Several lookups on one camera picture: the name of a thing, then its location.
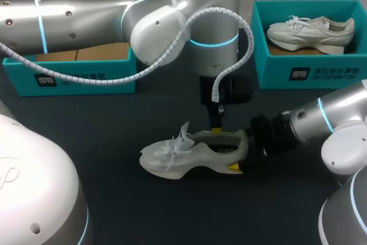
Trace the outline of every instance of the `open shoe box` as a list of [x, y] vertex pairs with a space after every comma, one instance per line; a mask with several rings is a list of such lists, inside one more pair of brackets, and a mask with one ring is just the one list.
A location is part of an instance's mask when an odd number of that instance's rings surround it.
[[[119, 79], [136, 73], [136, 58], [127, 43], [106, 44], [81, 50], [25, 57], [47, 69], [86, 79]], [[135, 92], [134, 81], [104, 86], [79, 84], [41, 74], [14, 59], [4, 59], [3, 66], [19, 96]]]
[[[273, 23], [289, 20], [289, 15], [325, 16], [339, 22], [353, 17], [355, 35], [344, 55], [325, 55], [316, 49], [288, 52], [269, 43], [266, 31]], [[358, 0], [256, 1], [251, 29], [261, 88], [342, 88], [367, 79], [367, 13]]]

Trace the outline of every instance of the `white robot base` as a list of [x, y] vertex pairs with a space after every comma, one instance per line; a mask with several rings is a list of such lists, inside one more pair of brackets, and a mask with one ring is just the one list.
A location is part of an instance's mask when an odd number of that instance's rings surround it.
[[65, 151], [0, 115], [0, 236], [11, 245], [90, 245], [91, 217]]

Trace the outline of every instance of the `dark table surface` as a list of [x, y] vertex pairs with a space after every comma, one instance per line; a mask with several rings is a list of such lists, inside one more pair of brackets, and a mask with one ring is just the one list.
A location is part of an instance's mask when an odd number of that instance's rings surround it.
[[[318, 215], [336, 190], [321, 145], [299, 145], [242, 176], [197, 168], [170, 181], [139, 166], [139, 151], [177, 135], [209, 129], [198, 77], [182, 55], [136, 84], [134, 95], [20, 98], [0, 68], [0, 99], [26, 127], [73, 160], [93, 217], [95, 244], [320, 244]], [[253, 59], [237, 74], [253, 99], [228, 106], [224, 130], [249, 126], [328, 93], [260, 90]]]

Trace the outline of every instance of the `shoe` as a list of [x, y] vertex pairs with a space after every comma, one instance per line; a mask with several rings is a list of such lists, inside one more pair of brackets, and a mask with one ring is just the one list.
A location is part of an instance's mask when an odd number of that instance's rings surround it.
[[268, 38], [277, 46], [295, 51], [313, 47], [323, 53], [341, 55], [354, 36], [354, 20], [334, 22], [326, 17], [298, 18], [270, 25]]
[[187, 133], [189, 122], [179, 136], [144, 148], [141, 166], [148, 172], [168, 179], [180, 179], [196, 166], [206, 166], [219, 173], [239, 174], [229, 166], [243, 160], [248, 152], [248, 138], [243, 130], [213, 134], [201, 131]]

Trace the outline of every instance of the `white shoelace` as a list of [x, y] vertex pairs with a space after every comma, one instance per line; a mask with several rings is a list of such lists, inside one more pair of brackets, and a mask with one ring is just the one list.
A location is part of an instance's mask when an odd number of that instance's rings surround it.
[[297, 29], [297, 28], [302, 28], [303, 26], [307, 26], [309, 27], [310, 25], [308, 23], [306, 23], [305, 21], [309, 21], [311, 20], [310, 18], [307, 17], [296, 17], [294, 15], [290, 15], [289, 17], [293, 17], [291, 20], [286, 21], [286, 23], [288, 25], [291, 26], [291, 29]]
[[176, 156], [180, 156], [181, 154], [189, 154], [192, 152], [191, 150], [177, 150], [177, 147], [175, 145], [178, 141], [178, 138], [174, 139], [174, 136], [172, 136], [172, 140], [167, 140], [166, 145], [161, 146], [161, 149], [157, 150], [154, 153], [154, 157], [168, 156], [169, 154], [171, 154], [171, 161], [168, 165], [167, 170], [169, 170], [170, 167], [174, 164]]

